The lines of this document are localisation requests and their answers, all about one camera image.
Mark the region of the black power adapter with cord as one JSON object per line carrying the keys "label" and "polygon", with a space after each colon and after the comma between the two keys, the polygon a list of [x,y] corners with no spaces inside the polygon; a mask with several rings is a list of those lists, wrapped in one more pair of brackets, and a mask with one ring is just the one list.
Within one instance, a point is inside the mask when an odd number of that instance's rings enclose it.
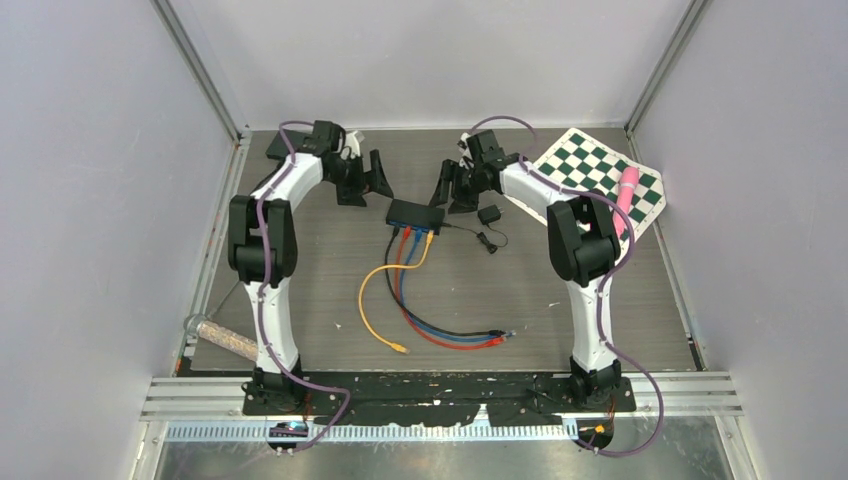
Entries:
{"label": "black power adapter with cord", "polygon": [[[493,227],[494,223],[502,219],[502,210],[498,206],[492,204],[478,210],[476,215],[481,226],[485,228],[484,231],[476,231],[470,227],[453,225],[448,222],[443,222],[442,226],[472,233],[479,243],[485,247],[489,254],[495,254],[499,249],[505,248],[509,244],[508,236],[504,232]],[[487,236],[487,232],[500,235],[503,238],[503,241],[500,243],[492,241]]]}

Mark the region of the black ribbed network switch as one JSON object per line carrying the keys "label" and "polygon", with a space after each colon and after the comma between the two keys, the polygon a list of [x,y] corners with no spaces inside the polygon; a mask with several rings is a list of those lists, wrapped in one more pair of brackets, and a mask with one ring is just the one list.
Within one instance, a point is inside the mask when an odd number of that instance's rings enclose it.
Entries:
{"label": "black ribbed network switch", "polygon": [[446,212],[438,207],[393,199],[386,213],[385,222],[387,225],[399,228],[410,227],[416,231],[433,232],[439,235],[445,215]]}

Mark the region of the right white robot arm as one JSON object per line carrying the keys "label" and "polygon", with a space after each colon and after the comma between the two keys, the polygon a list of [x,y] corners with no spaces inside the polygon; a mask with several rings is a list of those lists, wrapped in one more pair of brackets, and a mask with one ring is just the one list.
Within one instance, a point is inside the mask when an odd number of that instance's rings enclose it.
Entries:
{"label": "right white robot arm", "polygon": [[523,155],[506,153],[491,130],[464,133],[458,146],[461,159],[443,162],[432,205],[449,203],[456,212],[468,212],[480,193],[495,191],[545,217],[550,262],[566,283],[572,309],[568,398],[578,408],[598,409],[622,381],[621,363],[606,334],[609,284],[619,260],[627,257],[621,240],[635,240],[629,210],[637,169],[624,170],[610,199],[597,189],[555,183]]}

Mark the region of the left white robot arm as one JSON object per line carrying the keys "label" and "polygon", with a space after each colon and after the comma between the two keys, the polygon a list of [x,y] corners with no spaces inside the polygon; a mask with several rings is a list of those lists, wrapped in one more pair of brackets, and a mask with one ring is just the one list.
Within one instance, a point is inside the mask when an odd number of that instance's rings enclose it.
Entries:
{"label": "left white robot arm", "polygon": [[365,161],[364,136],[325,120],[280,124],[267,156],[274,170],[228,207],[227,259],[251,302],[258,354],[246,388],[268,396],[284,414],[298,412],[313,384],[304,379],[292,333],[290,283],[298,263],[294,212],[321,183],[334,186],[340,206],[364,207],[365,195],[394,193],[380,154]]}

